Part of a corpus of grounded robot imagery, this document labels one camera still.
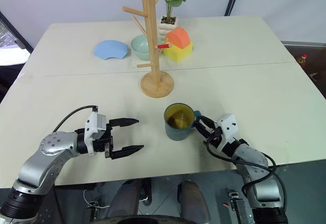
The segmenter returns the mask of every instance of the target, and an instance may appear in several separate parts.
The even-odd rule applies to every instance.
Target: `mug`
[[[174,141],[183,140],[194,127],[195,119],[200,116],[198,110],[193,111],[184,103],[171,104],[164,112],[165,132]]]

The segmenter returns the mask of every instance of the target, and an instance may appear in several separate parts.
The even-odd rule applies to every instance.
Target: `orange roof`
[[[184,49],[190,44],[188,33],[181,27],[176,27],[167,33],[167,38],[170,43],[181,49]]]

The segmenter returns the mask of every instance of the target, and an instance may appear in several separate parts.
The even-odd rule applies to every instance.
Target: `black cable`
[[[234,160],[234,159],[228,159],[228,158],[225,158],[225,157],[223,157],[223,156],[219,156],[218,154],[215,154],[213,151],[211,151],[211,149],[210,149],[210,147],[209,147],[209,142],[206,142],[206,149],[207,149],[207,151],[208,151],[212,156],[214,156],[214,157],[216,157],[216,158],[218,158],[218,159],[221,159],[221,160],[224,160],[224,161],[227,161],[227,162],[231,162],[231,163],[233,163],[233,164],[251,165],[251,166],[258,167],[258,168],[261,168],[261,169],[263,169],[263,170],[266,170],[266,171],[269,172],[269,174],[265,176],[265,177],[268,176],[267,178],[269,178],[271,175],[274,175],[274,176],[278,179],[278,181],[279,181],[279,183],[280,183],[280,185],[281,185],[281,187],[282,187],[282,191],[283,191],[283,207],[284,207],[284,211],[286,211],[286,207],[287,207],[287,192],[286,192],[285,185],[284,185],[282,179],[279,177],[279,175],[277,175],[277,174],[275,173],[275,170],[276,170],[276,164],[275,164],[275,161],[274,161],[271,157],[269,157],[268,155],[264,154],[268,159],[270,159],[270,160],[272,159],[273,168],[272,168],[272,169],[269,169],[269,168],[267,168],[267,167],[265,167],[265,166],[263,166],[263,165],[260,165],[260,164],[255,164],[255,163],[245,162],[245,161],[240,161],[240,160]],[[244,196],[247,197],[247,194],[244,192],[243,187],[242,187],[242,192],[243,192]]]
[[[59,217],[60,217],[61,224],[66,224],[65,219],[64,219],[63,214],[62,214],[62,211],[61,211],[61,208],[60,208],[56,188],[54,186],[53,186],[53,193],[55,195],[56,205],[57,205],[57,209],[58,209],[58,212],[59,212]]]
[[[87,105],[87,106],[83,106],[83,107],[80,107],[78,109],[75,109],[73,112],[71,112],[69,115],[67,115],[60,123],[59,125],[53,130],[53,132],[56,132],[61,126],[62,124],[70,117],[72,116],[74,113],[82,110],[82,109],[85,109],[85,108],[92,108],[93,111],[97,111],[97,106],[95,105]]]

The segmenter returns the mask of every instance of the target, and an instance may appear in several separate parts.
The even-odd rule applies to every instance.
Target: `floor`
[[[326,160],[292,164],[278,167],[277,172],[283,179],[288,192],[287,216],[289,223],[326,223]],[[242,179],[236,171],[209,172],[199,174],[176,175],[152,178],[152,204],[146,207],[139,204],[139,214],[161,214],[179,216],[177,185],[183,180],[196,182],[206,199],[211,223],[238,223],[235,212],[224,207],[228,202],[227,189],[241,193]],[[94,190],[85,192],[88,201],[98,200],[101,206],[109,205],[116,191],[124,181],[98,183]],[[9,189],[0,189],[0,204],[3,203]],[[82,189],[56,190],[64,223],[89,223],[91,209],[83,199]],[[247,204],[248,219],[254,223]],[[98,219],[105,218],[108,208],[98,212]],[[62,224],[58,215],[53,191],[45,198],[39,212],[37,223]]]

